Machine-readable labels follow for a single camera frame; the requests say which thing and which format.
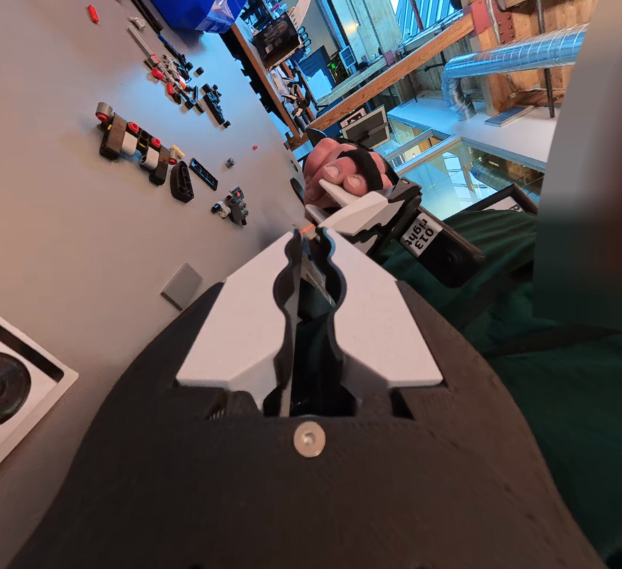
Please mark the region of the white booklet black wheel print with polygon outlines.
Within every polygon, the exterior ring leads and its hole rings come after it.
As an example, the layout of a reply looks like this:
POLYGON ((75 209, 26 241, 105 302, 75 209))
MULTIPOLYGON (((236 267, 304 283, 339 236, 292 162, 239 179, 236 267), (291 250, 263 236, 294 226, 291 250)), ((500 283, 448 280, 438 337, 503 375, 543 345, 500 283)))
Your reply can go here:
POLYGON ((77 372, 1 318, 1 461, 77 378, 77 372))

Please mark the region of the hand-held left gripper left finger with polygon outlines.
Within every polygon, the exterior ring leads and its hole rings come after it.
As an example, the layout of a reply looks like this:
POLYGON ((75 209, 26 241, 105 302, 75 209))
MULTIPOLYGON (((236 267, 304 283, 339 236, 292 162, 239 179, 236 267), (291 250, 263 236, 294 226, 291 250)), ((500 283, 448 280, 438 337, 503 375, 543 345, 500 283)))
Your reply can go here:
POLYGON ((284 305, 300 256, 300 233, 288 231, 225 279, 177 372, 179 385, 247 392, 263 409, 287 382, 275 358, 285 344, 284 305))

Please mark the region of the dark grey lego plate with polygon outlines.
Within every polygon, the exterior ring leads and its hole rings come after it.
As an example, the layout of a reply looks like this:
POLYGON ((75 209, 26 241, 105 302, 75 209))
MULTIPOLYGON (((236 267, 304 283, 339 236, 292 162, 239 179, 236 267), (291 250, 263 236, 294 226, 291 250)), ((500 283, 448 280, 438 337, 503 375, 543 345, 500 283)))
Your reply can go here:
POLYGON ((189 168, 213 191, 218 189, 217 178, 211 174, 204 165, 198 162, 198 160, 192 158, 190 160, 189 168))

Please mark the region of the flat grey square tile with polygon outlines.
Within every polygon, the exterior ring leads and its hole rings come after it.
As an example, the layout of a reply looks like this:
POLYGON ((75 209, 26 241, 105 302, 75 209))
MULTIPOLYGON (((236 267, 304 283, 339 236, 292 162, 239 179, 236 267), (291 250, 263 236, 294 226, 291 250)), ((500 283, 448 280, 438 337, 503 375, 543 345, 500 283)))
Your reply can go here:
POLYGON ((183 311, 190 304, 202 281, 202 276, 193 267, 183 263, 160 295, 176 310, 183 311))

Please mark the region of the wooden desk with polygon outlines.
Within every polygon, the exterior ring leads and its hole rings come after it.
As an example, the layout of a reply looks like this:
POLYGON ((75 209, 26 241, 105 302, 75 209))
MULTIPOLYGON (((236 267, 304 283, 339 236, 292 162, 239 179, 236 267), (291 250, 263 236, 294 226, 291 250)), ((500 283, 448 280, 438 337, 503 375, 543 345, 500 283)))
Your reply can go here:
POLYGON ((283 98, 279 93, 278 88, 273 81, 271 71, 266 68, 263 60, 260 58, 259 51, 253 43, 253 35, 249 26, 242 19, 237 19, 231 26, 230 31, 235 36, 238 43, 241 45, 244 56, 250 61, 253 66, 253 70, 259 81, 267 90, 269 98, 276 106, 276 115, 280 117, 283 123, 287 126, 286 140, 288 148, 291 151, 295 151, 297 148, 307 143, 308 138, 304 135, 304 132, 295 124, 294 118, 290 111, 285 107, 283 98))

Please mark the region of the grey lego piece orange sticker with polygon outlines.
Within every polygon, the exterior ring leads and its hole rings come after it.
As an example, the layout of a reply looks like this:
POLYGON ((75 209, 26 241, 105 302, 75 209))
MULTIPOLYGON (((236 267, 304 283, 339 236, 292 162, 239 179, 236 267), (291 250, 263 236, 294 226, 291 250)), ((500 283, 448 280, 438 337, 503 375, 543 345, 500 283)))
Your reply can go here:
POLYGON ((316 206, 306 206, 303 218, 298 218, 292 227, 302 238, 301 281, 299 293, 299 317, 315 317, 335 307, 335 301, 326 288, 326 275, 314 262, 310 242, 315 240, 317 225, 329 217, 329 212, 316 206))

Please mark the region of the small grey black lego assembly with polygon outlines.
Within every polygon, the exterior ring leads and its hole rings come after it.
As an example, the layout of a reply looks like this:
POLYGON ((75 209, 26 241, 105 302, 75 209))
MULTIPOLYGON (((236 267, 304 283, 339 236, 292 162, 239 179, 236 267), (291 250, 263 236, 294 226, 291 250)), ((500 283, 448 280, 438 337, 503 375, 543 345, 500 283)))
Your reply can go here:
POLYGON ((230 190, 224 200, 217 202, 211 208, 211 213, 218 214, 222 219, 229 219, 238 226, 246 226, 248 209, 240 186, 230 190))

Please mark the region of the long light grey lego axle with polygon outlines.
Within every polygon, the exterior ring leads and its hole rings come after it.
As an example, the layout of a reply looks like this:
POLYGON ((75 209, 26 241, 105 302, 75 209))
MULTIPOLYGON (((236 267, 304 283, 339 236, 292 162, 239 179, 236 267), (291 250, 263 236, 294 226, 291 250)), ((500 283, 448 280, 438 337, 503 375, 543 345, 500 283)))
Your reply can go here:
POLYGON ((144 42, 143 38, 139 35, 139 33, 132 26, 128 26, 127 29, 130 36, 134 39, 137 45, 143 50, 145 56, 147 57, 147 63, 152 68, 157 68, 160 66, 160 60, 157 58, 157 55, 151 51, 149 46, 144 42))

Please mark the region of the grey monitor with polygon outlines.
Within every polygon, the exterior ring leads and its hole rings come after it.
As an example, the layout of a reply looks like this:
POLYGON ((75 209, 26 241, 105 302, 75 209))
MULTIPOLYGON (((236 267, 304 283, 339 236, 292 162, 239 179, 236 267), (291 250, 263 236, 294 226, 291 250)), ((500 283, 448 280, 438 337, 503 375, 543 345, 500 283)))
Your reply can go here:
POLYGON ((361 116, 341 129, 346 141, 359 145, 361 148, 375 150, 391 140, 391 130, 385 106, 380 106, 361 116))

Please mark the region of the person's right hand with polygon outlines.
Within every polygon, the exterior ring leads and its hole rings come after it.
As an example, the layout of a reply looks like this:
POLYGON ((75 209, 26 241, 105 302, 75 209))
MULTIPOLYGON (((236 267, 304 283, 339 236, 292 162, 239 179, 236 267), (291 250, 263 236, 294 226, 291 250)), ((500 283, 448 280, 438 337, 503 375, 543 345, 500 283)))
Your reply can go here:
POLYGON ((393 168, 378 153, 329 137, 323 138, 308 155, 303 175, 304 204, 329 212, 334 212, 338 203, 325 191, 321 181, 340 186, 356 197, 389 189, 399 181, 393 168))

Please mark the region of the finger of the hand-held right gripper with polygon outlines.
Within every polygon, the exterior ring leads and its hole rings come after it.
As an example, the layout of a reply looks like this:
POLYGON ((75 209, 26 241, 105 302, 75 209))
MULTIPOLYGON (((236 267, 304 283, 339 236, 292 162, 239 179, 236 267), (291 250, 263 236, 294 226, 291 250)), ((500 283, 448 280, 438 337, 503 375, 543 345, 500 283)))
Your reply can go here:
POLYGON ((396 238, 399 232, 403 232, 404 229, 405 223, 396 223, 395 225, 367 223, 362 230, 353 235, 346 235, 346 240, 363 254, 374 256, 378 252, 383 251, 390 241, 396 238))
POLYGON ((330 230, 349 240, 370 240, 382 234, 383 227, 393 217, 393 204, 379 192, 369 192, 359 197, 316 227, 330 230))

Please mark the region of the cluster of small lego pieces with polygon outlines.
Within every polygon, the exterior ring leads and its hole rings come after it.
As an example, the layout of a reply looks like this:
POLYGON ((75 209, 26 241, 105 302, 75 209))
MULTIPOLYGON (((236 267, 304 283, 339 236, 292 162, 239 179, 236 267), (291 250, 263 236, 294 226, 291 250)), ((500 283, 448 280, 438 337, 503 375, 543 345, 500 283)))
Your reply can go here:
POLYGON ((199 85, 197 79, 203 75, 202 67, 194 67, 163 35, 157 38, 164 45, 165 52, 157 55, 147 49, 144 60, 152 77, 164 84, 167 96, 179 106, 198 113, 209 111, 218 126, 227 129, 231 123, 224 116, 222 93, 217 85, 199 85))

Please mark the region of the black curved lego piece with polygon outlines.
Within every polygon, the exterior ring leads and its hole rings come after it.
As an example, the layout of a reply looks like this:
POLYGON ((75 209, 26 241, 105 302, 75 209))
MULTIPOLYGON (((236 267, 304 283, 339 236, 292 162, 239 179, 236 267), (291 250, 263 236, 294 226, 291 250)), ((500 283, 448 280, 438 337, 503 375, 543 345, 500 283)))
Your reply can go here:
POLYGON ((178 161, 171 169, 169 183, 172 196, 176 200, 188 203, 194 199, 189 167, 183 160, 178 161))

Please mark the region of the silver metal duct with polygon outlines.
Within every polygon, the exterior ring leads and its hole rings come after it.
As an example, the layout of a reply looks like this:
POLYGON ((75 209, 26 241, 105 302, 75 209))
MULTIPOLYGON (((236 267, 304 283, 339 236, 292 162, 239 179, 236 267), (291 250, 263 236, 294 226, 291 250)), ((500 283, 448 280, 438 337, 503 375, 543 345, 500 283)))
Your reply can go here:
POLYGON ((476 114, 461 86, 465 77, 522 72, 573 65, 589 24, 560 29, 511 44, 451 58, 442 73, 442 94, 460 122, 476 114))

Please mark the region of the black box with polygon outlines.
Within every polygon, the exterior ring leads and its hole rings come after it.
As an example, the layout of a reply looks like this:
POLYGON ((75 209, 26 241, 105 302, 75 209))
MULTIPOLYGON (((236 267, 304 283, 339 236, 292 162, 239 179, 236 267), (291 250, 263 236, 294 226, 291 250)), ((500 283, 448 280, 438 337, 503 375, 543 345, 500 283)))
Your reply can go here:
POLYGON ((272 70, 302 48, 299 31, 288 12, 267 23, 253 36, 253 44, 267 70, 272 70))

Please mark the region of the slanted wooden beam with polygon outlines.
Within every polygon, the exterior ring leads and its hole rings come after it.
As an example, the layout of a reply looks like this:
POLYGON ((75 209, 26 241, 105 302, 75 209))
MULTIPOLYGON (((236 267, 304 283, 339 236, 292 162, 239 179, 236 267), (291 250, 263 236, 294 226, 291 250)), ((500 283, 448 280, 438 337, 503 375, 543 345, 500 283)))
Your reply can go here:
POLYGON ((430 41, 393 64, 371 82, 324 113, 309 125, 309 129, 324 130, 333 123, 338 122, 344 116, 354 112, 371 98, 400 81, 401 78, 410 74, 422 64, 439 55, 441 51, 445 51, 452 44, 468 36, 474 29, 472 13, 462 16, 452 23, 451 26, 442 30, 437 36, 431 38, 430 41))

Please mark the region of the black white lego subassembly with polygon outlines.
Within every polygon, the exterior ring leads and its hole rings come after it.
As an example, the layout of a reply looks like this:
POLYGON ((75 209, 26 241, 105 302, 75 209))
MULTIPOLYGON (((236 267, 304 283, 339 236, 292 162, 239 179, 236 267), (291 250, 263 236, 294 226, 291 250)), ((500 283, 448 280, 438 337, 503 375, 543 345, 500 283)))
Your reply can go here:
POLYGON ((161 140, 129 122, 113 111, 104 101, 97 104, 95 115, 103 132, 99 155, 107 160, 129 160, 146 172, 154 185, 163 185, 167 179, 170 150, 161 140))

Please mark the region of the black framed white sign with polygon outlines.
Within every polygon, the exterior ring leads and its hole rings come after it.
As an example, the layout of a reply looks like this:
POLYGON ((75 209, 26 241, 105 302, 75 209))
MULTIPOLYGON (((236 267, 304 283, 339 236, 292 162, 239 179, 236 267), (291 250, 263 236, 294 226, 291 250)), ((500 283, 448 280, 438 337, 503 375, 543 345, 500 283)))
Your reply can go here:
POLYGON ((538 215, 539 209, 534 202, 518 185, 511 184, 494 194, 479 200, 463 209, 463 212, 481 212, 484 210, 511 210, 538 215))

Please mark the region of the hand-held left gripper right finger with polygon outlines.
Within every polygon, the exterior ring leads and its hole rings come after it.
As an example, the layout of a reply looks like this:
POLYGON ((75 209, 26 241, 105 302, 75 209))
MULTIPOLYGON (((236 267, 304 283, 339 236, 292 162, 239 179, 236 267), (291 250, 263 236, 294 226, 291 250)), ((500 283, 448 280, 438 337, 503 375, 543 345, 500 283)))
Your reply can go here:
POLYGON ((322 400, 338 415, 393 414, 404 388, 443 384, 438 362, 399 282, 331 229, 318 231, 318 265, 335 302, 318 356, 322 400))

